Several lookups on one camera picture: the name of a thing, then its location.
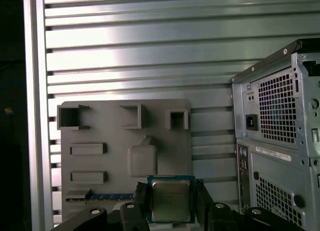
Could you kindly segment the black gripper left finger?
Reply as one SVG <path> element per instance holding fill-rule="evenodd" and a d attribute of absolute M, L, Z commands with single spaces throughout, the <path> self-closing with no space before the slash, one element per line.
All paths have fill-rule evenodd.
<path fill-rule="evenodd" d="M 89 207 L 60 225 L 55 231 L 148 231 L 147 209 L 150 189 L 146 183 L 138 182 L 134 200 L 120 205 L 108 213 L 103 207 Z"/>

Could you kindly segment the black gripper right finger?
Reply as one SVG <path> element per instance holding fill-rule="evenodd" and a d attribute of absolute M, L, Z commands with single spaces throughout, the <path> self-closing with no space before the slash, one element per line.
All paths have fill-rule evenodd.
<path fill-rule="evenodd" d="M 260 207 L 243 214 L 215 202 L 202 179 L 195 185 L 195 215 L 205 231 L 301 231 L 302 228 Z"/>

